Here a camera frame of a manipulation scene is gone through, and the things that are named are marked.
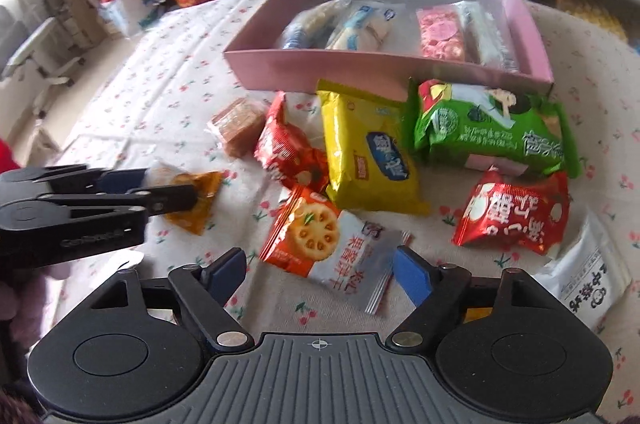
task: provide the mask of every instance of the floor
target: floor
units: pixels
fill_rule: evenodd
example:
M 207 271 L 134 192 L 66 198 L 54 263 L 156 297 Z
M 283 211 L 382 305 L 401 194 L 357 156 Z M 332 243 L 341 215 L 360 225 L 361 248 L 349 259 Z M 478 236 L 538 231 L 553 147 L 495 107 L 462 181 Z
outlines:
M 63 147 L 72 127 L 84 108 L 105 81 L 136 49 L 140 36 L 134 39 L 107 39 L 85 55 L 86 63 L 73 75 L 71 88 L 56 86 L 51 90 L 50 107 L 44 129 Z M 13 143 L 14 159 L 24 165 L 28 158 L 29 139 L 36 119 L 29 118 Z

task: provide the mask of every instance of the pink box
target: pink box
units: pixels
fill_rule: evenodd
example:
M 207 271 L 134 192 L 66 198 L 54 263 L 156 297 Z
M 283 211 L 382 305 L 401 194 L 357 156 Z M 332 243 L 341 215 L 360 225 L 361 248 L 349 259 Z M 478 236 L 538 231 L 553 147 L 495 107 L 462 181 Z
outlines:
M 418 81 L 439 78 L 514 92 L 546 94 L 553 86 L 542 38 L 524 0 L 469 0 L 480 2 L 502 32 L 510 31 L 521 73 L 414 55 L 419 54 L 420 47 L 418 23 L 411 20 L 415 10 L 462 0 L 375 0 L 400 5 L 392 28 L 402 28 L 405 54 L 273 48 L 297 13 L 325 1 L 329 0 L 267 0 L 254 14 L 225 51 L 226 60 L 245 88 L 315 93 L 318 80 L 324 78 L 404 100 L 411 76 Z

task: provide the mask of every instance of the metal screw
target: metal screw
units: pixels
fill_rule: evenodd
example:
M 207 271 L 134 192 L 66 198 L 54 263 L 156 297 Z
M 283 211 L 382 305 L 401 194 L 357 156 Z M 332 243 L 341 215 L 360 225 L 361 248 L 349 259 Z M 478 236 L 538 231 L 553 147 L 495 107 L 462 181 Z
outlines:
M 225 346 L 227 348 L 242 346 L 248 340 L 249 338 L 242 332 L 224 332 L 216 339 L 220 346 Z
M 403 348 L 412 348 L 422 344 L 422 336 L 415 332 L 398 332 L 391 338 L 391 341 L 396 346 L 402 346 Z

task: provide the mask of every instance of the white foil packet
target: white foil packet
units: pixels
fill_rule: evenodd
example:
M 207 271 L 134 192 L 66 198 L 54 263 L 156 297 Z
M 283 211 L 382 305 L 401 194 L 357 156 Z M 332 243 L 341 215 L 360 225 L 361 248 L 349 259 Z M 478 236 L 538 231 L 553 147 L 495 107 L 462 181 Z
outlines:
M 632 280 L 622 254 L 590 209 L 574 244 L 533 277 L 592 330 Z

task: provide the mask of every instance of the crosshair marking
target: crosshair marking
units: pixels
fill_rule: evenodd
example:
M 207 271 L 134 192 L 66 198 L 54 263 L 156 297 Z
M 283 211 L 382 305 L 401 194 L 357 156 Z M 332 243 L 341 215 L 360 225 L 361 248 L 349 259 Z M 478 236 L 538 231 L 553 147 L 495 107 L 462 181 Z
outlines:
M 313 346 L 316 350 L 323 350 L 324 348 L 329 346 L 331 343 L 327 343 L 323 339 L 318 339 L 318 340 L 315 340 L 313 343 L 309 343 L 309 344 Z

